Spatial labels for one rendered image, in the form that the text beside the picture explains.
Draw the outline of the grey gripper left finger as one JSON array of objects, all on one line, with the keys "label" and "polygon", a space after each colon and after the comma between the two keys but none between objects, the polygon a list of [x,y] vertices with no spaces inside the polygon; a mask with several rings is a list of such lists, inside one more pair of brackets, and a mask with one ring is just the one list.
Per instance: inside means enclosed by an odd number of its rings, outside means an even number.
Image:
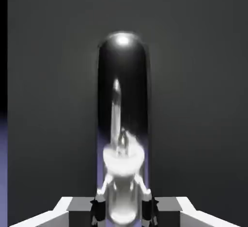
[{"label": "grey gripper left finger", "polygon": [[54,209],[9,227],[106,227],[92,212],[93,197],[63,196]]}]

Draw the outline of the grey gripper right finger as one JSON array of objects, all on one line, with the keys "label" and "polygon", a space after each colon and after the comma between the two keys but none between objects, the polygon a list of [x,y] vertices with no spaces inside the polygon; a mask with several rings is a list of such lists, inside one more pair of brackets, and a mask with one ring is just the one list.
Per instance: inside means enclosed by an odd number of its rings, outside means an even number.
[{"label": "grey gripper right finger", "polygon": [[142,227],[240,227],[198,211],[187,197],[152,197],[142,201]]}]

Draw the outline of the dark grey cabinet door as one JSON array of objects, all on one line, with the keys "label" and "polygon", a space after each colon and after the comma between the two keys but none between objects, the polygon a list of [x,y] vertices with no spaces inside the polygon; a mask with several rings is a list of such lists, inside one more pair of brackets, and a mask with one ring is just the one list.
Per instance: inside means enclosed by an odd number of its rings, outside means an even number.
[{"label": "dark grey cabinet door", "polygon": [[248,227],[248,0],[8,0],[8,223],[95,187],[97,45],[151,57],[157,196]]}]

